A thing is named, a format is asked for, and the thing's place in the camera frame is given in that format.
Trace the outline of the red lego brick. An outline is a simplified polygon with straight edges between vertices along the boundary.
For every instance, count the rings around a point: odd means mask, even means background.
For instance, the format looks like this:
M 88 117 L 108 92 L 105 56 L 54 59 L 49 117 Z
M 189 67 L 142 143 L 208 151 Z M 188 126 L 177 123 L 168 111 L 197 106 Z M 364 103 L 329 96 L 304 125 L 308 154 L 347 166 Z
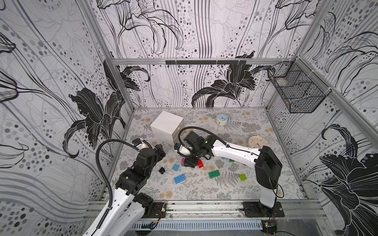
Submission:
M 203 162 L 202 162 L 201 159 L 198 161 L 198 165 L 197 166 L 198 166 L 199 169 L 201 169 L 201 168 L 204 167 L 204 164 L 203 164 Z

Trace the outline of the small light blue lego brick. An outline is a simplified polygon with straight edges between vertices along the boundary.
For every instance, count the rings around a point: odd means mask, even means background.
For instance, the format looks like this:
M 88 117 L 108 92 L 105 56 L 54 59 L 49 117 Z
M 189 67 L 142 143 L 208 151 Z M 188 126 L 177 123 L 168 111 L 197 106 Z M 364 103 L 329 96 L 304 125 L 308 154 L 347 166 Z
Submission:
M 179 168 L 180 168 L 180 166 L 179 166 L 178 164 L 174 164 L 174 166 L 172 167 L 172 169 L 173 169 L 174 171 L 178 171 Z

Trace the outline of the long green lego brick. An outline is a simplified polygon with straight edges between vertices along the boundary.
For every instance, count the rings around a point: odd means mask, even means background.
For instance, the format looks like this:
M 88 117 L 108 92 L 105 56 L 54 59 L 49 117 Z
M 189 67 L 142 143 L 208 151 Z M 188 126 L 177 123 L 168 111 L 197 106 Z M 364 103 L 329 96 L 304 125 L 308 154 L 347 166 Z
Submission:
M 208 176 L 209 176 L 209 179 L 214 179 L 214 178 L 217 178 L 219 177 L 221 174 L 220 174 L 220 171 L 219 170 L 214 170 L 214 171 L 211 171 L 208 173 Z

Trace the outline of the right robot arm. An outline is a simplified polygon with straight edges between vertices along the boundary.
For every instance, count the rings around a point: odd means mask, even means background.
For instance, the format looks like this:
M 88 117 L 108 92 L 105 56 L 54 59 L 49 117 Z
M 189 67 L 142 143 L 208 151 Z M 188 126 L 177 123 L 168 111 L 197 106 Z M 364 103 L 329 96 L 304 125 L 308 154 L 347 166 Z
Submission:
M 272 210 L 277 199 L 284 197 L 284 194 L 278 195 L 283 165 L 270 147 L 249 148 L 228 143 L 218 135 L 196 126 L 180 129 L 178 142 L 175 150 L 185 158 L 186 167 L 194 168 L 202 157 L 224 157 L 253 168 L 260 185 L 261 207 Z

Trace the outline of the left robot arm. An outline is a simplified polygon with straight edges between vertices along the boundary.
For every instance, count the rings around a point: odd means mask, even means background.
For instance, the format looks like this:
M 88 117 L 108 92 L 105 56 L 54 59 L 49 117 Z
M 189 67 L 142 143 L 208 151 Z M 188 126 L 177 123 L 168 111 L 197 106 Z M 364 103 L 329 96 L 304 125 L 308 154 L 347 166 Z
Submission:
M 114 188 L 111 187 L 99 160 L 102 147 L 113 142 L 138 151 L 133 165 L 120 174 Z M 145 140 L 134 140 L 132 144 L 119 139 L 102 142 L 96 150 L 95 161 L 109 191 L 109 199 L 107 205 L 102 208 L 83 235 L 124 236 L 145 214 L 151 214 L 154 200 L 145 193 L 141 193 L 140 190 L 146 185 L 153 168 L 165 156 L 166 153 L 161 144 L 151 146 Z

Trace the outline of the long light blue lego brick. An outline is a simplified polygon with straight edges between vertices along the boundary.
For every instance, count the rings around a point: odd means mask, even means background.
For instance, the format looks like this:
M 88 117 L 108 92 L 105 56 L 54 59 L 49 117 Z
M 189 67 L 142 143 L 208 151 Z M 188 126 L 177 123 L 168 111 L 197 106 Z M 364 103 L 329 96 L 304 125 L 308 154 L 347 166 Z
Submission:
M 187 180 L 187 178 L 186 178 L 185 174 L 181 174 L 181 175 L 179 175 L 179 176 L 177 176 L 177 177 L 174 178 L 175 184 L 183 183 L 186 180 Z

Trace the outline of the lime green lego brick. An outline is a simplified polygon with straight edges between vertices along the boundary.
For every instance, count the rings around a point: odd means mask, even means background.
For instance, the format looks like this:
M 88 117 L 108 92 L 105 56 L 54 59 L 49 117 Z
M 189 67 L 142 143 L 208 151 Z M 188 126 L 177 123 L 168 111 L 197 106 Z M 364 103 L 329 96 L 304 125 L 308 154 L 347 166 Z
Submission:
M 247 180 L 247 177 L 246 177 L 246 175 L 245 174 L 241 174 L 241 175 L 239 175 L 239 179 L 240 179 L 240 181 L 246 181 Z

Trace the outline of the white mini drawer cabinet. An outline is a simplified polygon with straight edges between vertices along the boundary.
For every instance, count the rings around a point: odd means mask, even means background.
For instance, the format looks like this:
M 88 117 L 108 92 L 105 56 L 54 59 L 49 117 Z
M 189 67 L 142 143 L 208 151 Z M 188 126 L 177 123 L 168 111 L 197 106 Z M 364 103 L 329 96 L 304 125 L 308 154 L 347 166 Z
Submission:
M 178 142 L 178 132 L 184 127 L 184 118 L 162 111 L 150 127 L 157 141 L 174 145 Z

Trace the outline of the small blue cream alarm clock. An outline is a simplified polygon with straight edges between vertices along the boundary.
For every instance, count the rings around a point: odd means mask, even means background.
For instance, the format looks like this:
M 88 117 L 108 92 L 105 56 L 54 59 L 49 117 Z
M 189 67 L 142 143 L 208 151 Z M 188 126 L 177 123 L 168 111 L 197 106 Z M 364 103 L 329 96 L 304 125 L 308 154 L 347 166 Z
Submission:
M 231 124 L 231 117 L 228 114 L 218 114 L 216 117 L 216 124 L 219 126 Z

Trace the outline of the large pink round clock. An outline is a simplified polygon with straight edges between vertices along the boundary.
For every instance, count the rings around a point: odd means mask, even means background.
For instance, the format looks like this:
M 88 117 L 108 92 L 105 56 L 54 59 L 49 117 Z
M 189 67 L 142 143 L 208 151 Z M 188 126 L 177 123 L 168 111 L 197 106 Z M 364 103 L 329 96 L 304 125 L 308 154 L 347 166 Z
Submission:
M 247 147 L 261 149 L 263 146 L 268 146 L 268 142 L 260 136 L 252 136 L 247 142 Z

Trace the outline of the black wall hook bar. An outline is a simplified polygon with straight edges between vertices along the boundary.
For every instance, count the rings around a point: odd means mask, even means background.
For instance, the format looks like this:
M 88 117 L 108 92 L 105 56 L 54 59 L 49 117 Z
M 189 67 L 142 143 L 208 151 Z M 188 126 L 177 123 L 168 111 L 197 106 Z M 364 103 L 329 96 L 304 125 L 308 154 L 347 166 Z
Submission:
M 166 60 L 166 65 L 246 65 L 246 60 Z

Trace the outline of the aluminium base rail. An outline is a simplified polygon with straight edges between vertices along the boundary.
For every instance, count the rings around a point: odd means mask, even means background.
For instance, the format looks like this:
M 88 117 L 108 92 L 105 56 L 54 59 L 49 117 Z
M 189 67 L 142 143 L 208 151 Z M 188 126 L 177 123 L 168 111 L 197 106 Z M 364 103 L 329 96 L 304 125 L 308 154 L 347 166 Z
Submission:
M 163 201 L 161 211 L 165 220 L 179 219 L 244 219 L 243 200 Z M 310 219 L 326 218 L 318 200 L 279 200 L 285 217 Z

